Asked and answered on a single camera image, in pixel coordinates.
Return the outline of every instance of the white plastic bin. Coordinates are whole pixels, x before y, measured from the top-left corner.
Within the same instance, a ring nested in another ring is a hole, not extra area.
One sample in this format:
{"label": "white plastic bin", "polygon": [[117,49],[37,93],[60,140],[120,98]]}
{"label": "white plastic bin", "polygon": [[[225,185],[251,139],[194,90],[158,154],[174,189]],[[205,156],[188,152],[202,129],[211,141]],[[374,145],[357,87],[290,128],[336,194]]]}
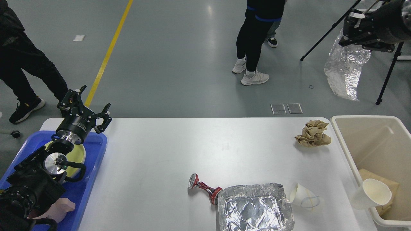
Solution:
{"label": "white plastic bin", "polygon": [[382,218],[369,209],[374,221],[411,229],[411,135],[406,127],[394,116],[338,115],[330,121],[358,185],[363,182],[359,169],[400,183]]}

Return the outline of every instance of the aluminum foil tray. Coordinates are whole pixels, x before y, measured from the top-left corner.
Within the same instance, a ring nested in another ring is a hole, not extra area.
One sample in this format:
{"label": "aluminum foil tray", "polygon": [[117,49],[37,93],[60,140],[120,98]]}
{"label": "aluminum foil tray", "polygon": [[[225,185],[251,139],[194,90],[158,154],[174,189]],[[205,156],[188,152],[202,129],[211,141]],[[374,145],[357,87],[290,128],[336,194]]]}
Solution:
{"label": "aluminum foil tray", "polygon": [[218,194],[221,231],[290,231],[291,204],[281,184],[237,185]]}

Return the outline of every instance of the white paper cup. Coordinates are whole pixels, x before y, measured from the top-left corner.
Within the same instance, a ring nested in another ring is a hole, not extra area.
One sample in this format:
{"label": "white paper cup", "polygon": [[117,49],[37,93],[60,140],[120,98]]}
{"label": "white paper cup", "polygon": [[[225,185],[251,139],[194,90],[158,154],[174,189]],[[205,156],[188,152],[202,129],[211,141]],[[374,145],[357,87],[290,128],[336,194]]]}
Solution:
{"label": "white paper cup", "polygon": [[304,186],[297,184],[290,193],[290,203],[307,210],[320,210],[324,201]]}
{"label": "white paper cup", "polygon": [[356,209],[368,209],[383,206],[391,199],[388,186],[379,180],[366,179],[351,196],[350,203]]}

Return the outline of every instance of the tripod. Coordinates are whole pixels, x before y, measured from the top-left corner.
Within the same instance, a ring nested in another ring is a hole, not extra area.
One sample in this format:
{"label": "tripod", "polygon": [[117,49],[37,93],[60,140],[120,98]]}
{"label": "tripod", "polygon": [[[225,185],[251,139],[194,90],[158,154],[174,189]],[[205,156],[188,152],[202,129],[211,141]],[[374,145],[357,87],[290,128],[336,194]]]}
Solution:
{"label": "tripod", "polygon": [[312,50],[314,50],[314,48],[315,48],[318,44],[320,44],[320,42],[321,42],[334,28],[337,27],[337,25],[338,25],[342,20],[344,20],[344,18],[351,12],[351,9],[355,8],[360,2],[361,2],[361,0],[357,0],[357,1],[354,3],[354,5],[352,5],[352,6],[347,10],[347,12],[345,12],[344,15],[341,16],[341,18],[339,18],[338,21],[335,22],[335,23],[332,25],[332,27],[327,31],[327,33],[326,33],[323,37],[321,37],[320,40],[319,40],[305,55],[303,55],[303,56],[301,57],[300,61],[304,61],[305,57],[307,57],[307,55],[308,55]]}
{"label": "tripod", "polygon": [[398,56],[401,55],[401,48],[402,48],[403,44],[404,44],[404,42],[400,42],[398,44],[397,50],[395,51],[395,54],[394,54],[393,62],[391,63],[390,69],[388,70],[388,73],[387,73],[387,77],[384,81],[383,88],[381,89],[380,96],[378,96],[377,102],[375,102],[376,105],[380,105],[380,103],[383,101],[382,96],[384,94],[384,91],[385,91],[385,88],[387,86],[388,80],[390,79],[391,73],[394,69],[394,65],[398,60]]}

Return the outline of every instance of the grey floor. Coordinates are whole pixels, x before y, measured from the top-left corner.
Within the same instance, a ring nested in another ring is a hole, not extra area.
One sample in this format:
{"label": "grey floor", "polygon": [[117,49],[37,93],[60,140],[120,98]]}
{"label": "grey floor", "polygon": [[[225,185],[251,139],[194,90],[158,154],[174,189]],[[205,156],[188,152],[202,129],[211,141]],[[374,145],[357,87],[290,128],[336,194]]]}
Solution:
{"label": "grey floor", "polygon": [[[69,88],[88,88],[85,101],[128,0],[9,0],[33,43],[58,67]],[[300,58],[354,3],[293,0],[277,30],[279,46],[263,44],[258,70],[270,74],[263,85],[242,86],[231,72],[236,36],[246,1],[134,0],[90,108],[111,103],[112,117],[325,117],[391,115],[411,129],[411,62],[397,62],[381,105],[375,105],[392,53],[373,52],[358,85],[360,102],[331,91],[323,67],[342,28],[339,25],[300,62]],[[73,42],[75,35],[86,35]],[[403,48],[411,55],[411,43]],[[60,117],[57,100],[37,78],[27,75],[46,106],[17,125],[8,117],[17,106],[0,82],[0,174],[24,140],[51,117]],[[270,104],[300,103],[303,114],[273,115]]]}

